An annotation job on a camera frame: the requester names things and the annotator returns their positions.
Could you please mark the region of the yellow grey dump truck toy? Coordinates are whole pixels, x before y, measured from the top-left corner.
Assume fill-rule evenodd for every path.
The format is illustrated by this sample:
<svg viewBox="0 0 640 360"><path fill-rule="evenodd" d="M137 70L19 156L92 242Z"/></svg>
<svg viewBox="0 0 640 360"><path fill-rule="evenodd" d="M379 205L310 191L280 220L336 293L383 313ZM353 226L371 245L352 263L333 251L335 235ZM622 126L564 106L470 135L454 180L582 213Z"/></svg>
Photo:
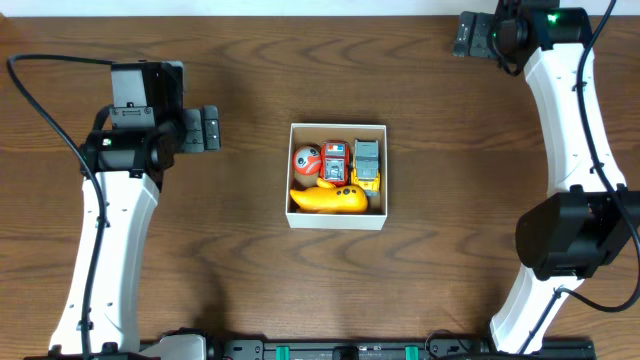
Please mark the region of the yellow grey dump truck toy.
<svg viewBox="0 0 640 360"><path fill-rule="evenodd" d="M380 195L381 172L378 140L354 142L350 180L359 186L368 197Z"/></svg>

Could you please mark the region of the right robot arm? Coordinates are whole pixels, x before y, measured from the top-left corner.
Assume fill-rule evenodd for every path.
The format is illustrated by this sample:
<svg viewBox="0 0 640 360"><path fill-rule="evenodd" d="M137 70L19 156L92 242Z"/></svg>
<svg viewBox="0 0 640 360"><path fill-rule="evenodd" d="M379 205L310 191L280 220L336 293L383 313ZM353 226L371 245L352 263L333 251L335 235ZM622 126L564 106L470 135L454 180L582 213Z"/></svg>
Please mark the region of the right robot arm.
<svg viewBox="0 0 640 360"><path fill-rule="evenodd" d="M639 240L639 195L614 159L597 98L601 32L584 9L557 1L501 1L493 13L460 15L456 56L493 59L525 78L548 168L546 199L516 225L516 280L469 359L593 357L590 343L548 341L545 332L587 279Z"/></svg>

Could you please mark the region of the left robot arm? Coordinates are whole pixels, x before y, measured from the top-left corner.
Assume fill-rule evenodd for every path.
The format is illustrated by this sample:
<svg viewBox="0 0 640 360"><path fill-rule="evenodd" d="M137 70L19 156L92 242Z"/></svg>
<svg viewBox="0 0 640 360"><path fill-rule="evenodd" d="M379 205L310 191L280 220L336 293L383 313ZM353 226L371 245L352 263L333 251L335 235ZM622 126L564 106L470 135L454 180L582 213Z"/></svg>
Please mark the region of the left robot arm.
<svg viewBox="0 0 640 360"><path fill-rule="evenodd" d="M106 130L103 110L81 147L93 174L83 183L83 225L71 288L48 350L50 359L210 359L201 331L181 328L143 346L138 293L144 246L163 172L177 153L220 147L218 110Z"/></svg>

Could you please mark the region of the red toy car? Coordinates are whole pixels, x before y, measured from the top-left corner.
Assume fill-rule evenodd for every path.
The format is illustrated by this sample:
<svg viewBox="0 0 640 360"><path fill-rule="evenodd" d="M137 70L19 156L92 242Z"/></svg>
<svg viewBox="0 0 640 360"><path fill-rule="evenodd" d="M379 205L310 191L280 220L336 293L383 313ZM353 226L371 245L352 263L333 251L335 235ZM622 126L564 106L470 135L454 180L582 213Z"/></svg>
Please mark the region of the red toy car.
<svg viewBox="0 0 640 360"><path fill-rule="evenodd" d="M321 160L320 177L323 180L337 187L348 184L351 152L347 142L324 142L321 146Z"/></svg>

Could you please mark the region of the red ball toy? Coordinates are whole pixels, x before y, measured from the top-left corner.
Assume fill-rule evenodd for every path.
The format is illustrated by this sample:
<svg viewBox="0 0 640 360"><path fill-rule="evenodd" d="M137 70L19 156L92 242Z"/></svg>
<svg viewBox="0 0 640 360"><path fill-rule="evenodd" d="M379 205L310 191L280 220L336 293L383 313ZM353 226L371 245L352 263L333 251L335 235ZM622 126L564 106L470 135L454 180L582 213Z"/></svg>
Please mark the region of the red ball toy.
<svg viewBox="0 0 640 360"><path fill-rule="evenodd" d="M294 153L292 164L298 174L317 174L322 165L321 153L315 146L302 146Z"/></svg>

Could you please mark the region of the orange dinosaur toy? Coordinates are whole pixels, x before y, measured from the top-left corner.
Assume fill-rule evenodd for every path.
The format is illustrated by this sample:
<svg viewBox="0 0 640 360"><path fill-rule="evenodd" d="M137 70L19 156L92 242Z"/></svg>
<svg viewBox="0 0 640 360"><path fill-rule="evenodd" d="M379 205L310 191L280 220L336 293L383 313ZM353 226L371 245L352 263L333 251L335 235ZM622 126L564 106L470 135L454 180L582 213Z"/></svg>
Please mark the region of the orange dinosaur toy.
<svg viewBox="0 0 640 360"><path fill-rule="evenodd" d="M336 186L322 178L316 179L316 185L304 190L291 189L291 199L306 212L340 214L364 213L368 208L368 198L364 190L357 185Z"/></svg>

